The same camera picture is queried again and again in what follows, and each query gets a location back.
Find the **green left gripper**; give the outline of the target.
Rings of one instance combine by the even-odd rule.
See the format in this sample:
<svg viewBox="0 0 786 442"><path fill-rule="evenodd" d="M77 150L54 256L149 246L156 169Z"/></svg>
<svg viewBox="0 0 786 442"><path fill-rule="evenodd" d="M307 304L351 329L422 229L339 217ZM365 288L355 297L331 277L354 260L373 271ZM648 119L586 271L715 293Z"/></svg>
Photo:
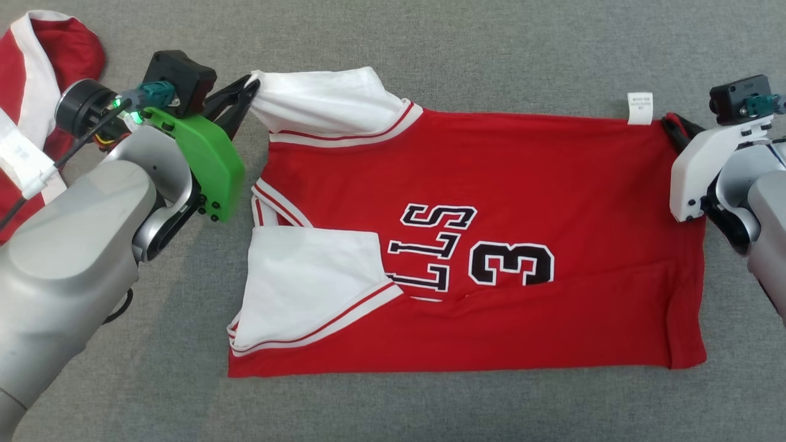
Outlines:
<svg viewBox="0 0 786 442"><path fill-rule="evenodd" d="M211 92L204 113L177 117L164 109L141 110L145 124L163 135L142 158L158 193L171 203L173 223L186 223L197 212L224 222L233 215L245 175L233 140L259 86L251 75L243 76Z"/></svg>

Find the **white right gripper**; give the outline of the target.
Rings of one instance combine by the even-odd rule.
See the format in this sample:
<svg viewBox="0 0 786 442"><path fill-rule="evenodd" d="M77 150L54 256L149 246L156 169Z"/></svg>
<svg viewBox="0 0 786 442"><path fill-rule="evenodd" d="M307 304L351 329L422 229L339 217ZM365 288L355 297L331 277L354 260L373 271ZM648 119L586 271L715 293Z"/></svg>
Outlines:
<svg viewBox="0 0 786 442"><path fill-rule="evenodd" d="M700 198L740 144L764 140L769 117L707 130L676 112L666 113L661 126L679 155L671 169L670 210L679 223L701 215Z"/></svg>

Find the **red jersey with white sleeves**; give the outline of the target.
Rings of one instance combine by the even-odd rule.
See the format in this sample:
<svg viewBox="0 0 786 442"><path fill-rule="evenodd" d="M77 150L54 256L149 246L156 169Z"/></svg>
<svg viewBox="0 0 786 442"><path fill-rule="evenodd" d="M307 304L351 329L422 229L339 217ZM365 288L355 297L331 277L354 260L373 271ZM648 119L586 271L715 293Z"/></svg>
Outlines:
<svg viewBox="0 0 786 442"><path fill-rule="evenodd" d="M252 73L269 131L228 377L706 361L702 221L657 123L427 109Z"/></svg>

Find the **red shorts with white stripe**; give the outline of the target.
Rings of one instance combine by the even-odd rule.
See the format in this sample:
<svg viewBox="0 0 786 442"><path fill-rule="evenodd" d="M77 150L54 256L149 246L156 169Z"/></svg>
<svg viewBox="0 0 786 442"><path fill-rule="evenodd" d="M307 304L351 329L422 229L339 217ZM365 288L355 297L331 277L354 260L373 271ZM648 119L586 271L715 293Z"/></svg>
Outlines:
<svg viewBox="0 0 786 442"><path fill-rule="evenodd" d="M20 182L37 175L34 163L71 148L55 123L62 92L100 79L104 65L98 36L61 12L31 10L0 36L0 220L21 199Z"/></svg>

